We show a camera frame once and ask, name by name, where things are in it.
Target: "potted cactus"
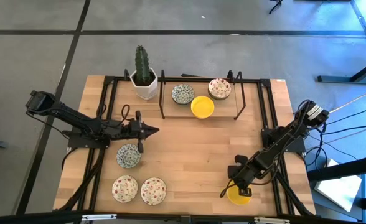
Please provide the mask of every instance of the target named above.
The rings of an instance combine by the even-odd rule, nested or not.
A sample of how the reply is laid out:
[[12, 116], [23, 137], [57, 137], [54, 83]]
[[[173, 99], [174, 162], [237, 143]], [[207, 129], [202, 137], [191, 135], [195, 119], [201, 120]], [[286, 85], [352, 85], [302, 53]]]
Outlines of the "potted cactus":
[[148, 65], [146, 49], [142, 45], [136, 48], [136, 71], [130, 79], [136, 89], [136, 94], [144, 100], [149, 100], [157, 95], [158, 77]]

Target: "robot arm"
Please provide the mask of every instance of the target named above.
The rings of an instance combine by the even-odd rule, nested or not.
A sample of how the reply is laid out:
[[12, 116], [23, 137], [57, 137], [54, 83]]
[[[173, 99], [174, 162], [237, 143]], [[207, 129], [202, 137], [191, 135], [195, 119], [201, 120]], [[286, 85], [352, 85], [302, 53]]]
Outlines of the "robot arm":
[[262, 179], [274, 167], [284, 150], [297, 138], [303, 138], [309, 128], [316, 128], [325, 123], [329, 112], [315, 102], [307, 100], [296, 113], [293, 122], [286, 127], [279, 127], [269, 135], [270, 145], [256, 152], [251, 158], [236, 155], [238, 166], [228, 166], [228, 178], [234, 181], [241, 196], [251, 196], [248, 186], [255, 178]]
[[127, 119], [129, 123], [122, 121], [101, 120], [90, 118], [68, 107], [61, 101], [57, 101], [53, 94], [44, 91], [32, 91], [31, 98], [26, 104], [27, 112], [31, 115], [52, 115], [80, 130], [80, 133], [63, 131], [67, 136], [76, 136], [89, 141], [115, 141], [124, 139], [138, 139], [138, 149], [143, 153], [141, 140], [159, 131], [158, 128], [148, 126], [141, 122], [140, 111], [136, 111], [136, 119]]

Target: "bowl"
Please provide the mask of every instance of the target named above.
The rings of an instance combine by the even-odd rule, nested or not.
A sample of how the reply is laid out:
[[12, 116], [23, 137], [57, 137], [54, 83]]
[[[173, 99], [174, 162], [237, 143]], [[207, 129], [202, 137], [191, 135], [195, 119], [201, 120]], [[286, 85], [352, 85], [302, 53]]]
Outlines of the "bowl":
[[216, 78], [209, 82], [208, 93], [216, 100], [224, 100], [230, 96], [232, 86], [223, 78]]
[[205, 119], [214, 112], [214, 102], [206, 96], [197, 96], [191, 102], [191, 112], [196, 118]]
[[129, 169], [136, 166], [140, 158], [141, 154], [134, 144], [125, 144], [116, 152], [116, 161], [123, 168]]
[[140, 195], [146, 204], [158, 205], [165, 199], [166, 184], [158, 177], [150, 177], [141, 186]]
[[111, 192], [117, 202], [130, 202], [138, 193], [138, 182], [130, 175], [122, 175], [114, 181]]
[[248, 202], [250, 202], [251, 197], [246, 197], [246, 196], [241, 196], [238, 194], [238, 187], [236, 185], [234, 185], [233, 187], [229, 187], [227, 189], [227, 198], [229, 199], [229, 201], [231, 201], [232, 203], [234, 203], [235, 205], [245, 205]]
[[177, 104], [186, 105], [194, 99], [194, 89], [187, 84], [178, 84], [172, 89], [172, 99]]

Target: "cactus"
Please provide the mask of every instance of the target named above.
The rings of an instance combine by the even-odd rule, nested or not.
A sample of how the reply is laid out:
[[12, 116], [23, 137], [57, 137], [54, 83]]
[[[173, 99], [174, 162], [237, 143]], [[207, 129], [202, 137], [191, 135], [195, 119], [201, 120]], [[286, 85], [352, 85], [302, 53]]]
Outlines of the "cactus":
[[136, 76], [135, 84], [137, 86], [148, 86], [153, 82], [154, 77], [150, 74], [150, 68], [148, 65], [148, 56], [146, 49], [142, 45], [136, 48]]

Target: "black floor line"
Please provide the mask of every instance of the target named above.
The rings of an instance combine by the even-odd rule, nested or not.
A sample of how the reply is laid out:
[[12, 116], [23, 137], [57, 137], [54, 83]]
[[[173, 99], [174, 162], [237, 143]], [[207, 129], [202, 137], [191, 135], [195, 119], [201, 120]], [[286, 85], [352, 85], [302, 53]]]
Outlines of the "black floor line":
[[366, 37], [364, 31], [293, 30], [0, 30], [0, 35], [288, 35]]
[[74, 35], [75, 30], [0, 30], [0, 35]]
[[364, 31], [257, 31], [257, 30], [84, 30], [81, 35], [294, 35], [365, 36]]
[[[75, 53], [75, 49], [77, 48], [77, 44], [78, 44], [78, 40], [79, 40], [79, 36], [80, 36], [79, 31], [81, 31], [83, 23], [85, 22], [85, 18], [86, 18], [86, 14], [88, 12], [89, 5], [90, 5], [90, 0], [86, 0], [85, 4], [83, 5], [82, 13], [81, 13], [81, 16], [80, 16], [80, 19], [78, 22], [77, 29], [75, 31], [75, 35], [73, 36], [67, 58], [65, 60], [65, 65], [64, 65], [64, 69], [61, 74], [61, 77], [60, 77], [59, 84], [57, 85], [57, 88], [55, 91], [56, 100], [59, 100], [61, 98], [61, 94], [63, 92], [65, 82], [67, 81], [68, 72], [70, 71], [72, 59], [73, 59], [73, 56]], [[54, 117], [48, 116], [46, 119], [46, 122], [50, 125], [53, 125]], [[43, 128], [43, 132], [40, 135], [40, 139], [39, 139], [39, 143], [38, 143], [38, 146], [36, 149], [34, 161], [32, 163], [32, 166], [30, 167], [27, 182], [24, 186], [24, 190], [22, 192], [21, 199], [20, 199], [17, 211], [16, 211], [17, 215], [22, 215], [26, 212], [26, 209], [27, 209], [27, 206], [29, 203], [29, 198], [31, 196], [32, 189], [34, 188], [35, 180], [36, 180], [39, 168], [40, 168], [40, 163], [42, 162], [42, 158], [45, 153], [47, 141], [49, 140], [50, 130], [51, 130], [51, 127], [48, 125], [45, 125]]]

